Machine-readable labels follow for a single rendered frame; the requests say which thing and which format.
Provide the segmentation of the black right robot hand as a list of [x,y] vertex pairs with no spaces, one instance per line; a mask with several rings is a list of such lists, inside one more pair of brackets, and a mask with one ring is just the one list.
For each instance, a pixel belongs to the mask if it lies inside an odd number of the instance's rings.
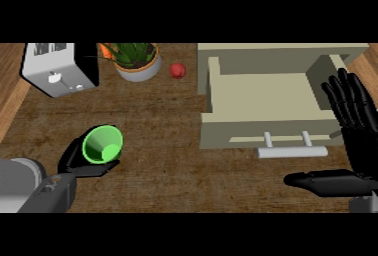
[[292,173],[288,186],[319,197],[357,197],[378,193],[378,109],[354,73],[344,68],[322,83],[341,135],[351,169]]

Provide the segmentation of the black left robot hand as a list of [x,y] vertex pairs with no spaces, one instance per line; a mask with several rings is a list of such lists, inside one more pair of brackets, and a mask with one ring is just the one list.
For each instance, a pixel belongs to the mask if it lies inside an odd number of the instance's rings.
[[84,135],[87,134],[89,130],[84,132],[84,134],[80,137],[77,137],[72,140],[62,154],[62,157],[58,163],[58,173],[72,173],[77,177],[100,177],[120,164],[120,157],[117,160],[105,164],[92,164],[84,159],[83,152],[81,152],[81,143],[83,143]]

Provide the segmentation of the green cup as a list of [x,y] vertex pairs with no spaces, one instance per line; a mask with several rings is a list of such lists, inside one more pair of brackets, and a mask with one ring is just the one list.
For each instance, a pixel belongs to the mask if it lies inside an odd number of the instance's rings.
[[81,152],[92,164],[105,164],[118,159],[123,148],[123,134],[112,125],[92,128],[84,135]]

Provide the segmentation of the beige open drawer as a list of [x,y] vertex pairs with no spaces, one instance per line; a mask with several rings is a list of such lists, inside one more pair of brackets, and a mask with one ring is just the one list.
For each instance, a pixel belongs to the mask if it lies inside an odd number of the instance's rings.
[[223,75],[220,59],[210,58],[199,147],[257,148],[266,136],[276,146],[301,146],[303,132],[316,146],[340,145],[341,128],[320,84],[343,66],[338,55],[323,55],[303,73]]

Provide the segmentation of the silver toaster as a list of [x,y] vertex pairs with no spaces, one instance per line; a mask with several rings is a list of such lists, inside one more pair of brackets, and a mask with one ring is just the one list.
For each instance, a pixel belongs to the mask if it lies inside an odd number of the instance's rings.
[[27,43],[21,77],[52,98],[99,86],[96,43]]

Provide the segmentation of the green plant in grey pot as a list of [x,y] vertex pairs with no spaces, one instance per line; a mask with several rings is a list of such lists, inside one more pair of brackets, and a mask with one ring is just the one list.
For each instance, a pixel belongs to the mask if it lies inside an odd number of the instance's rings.
[[114,63],[127,81],[143,82],[156,75],[162,65],[156,43],[111,43],[108,49],[115,59],[105,59]]

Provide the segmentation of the beige cabinet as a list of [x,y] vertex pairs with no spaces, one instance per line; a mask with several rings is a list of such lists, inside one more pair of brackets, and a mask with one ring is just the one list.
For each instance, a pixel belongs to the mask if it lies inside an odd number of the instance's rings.
[[198,93],[207,93],[208,60],[217,57],[223,74],[303,73],[320,55],[340,55],[348,65],[366,43],[199,43]]

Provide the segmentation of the orange carrot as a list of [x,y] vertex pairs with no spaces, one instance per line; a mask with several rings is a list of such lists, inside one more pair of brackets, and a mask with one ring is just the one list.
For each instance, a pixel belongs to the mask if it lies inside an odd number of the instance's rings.
[[99,47],[100,47],[103,58],[114,60],[115,59],[114,54],[108,49],[111,47],[111,43],[99,43]]

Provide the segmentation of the red apple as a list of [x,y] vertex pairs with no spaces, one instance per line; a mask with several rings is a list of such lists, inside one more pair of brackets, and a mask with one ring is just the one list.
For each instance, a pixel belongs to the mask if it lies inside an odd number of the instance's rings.
[[173,63],[170,66],[170,74],[176,79],[182,79],[186,75],[186,66],[182,63]]

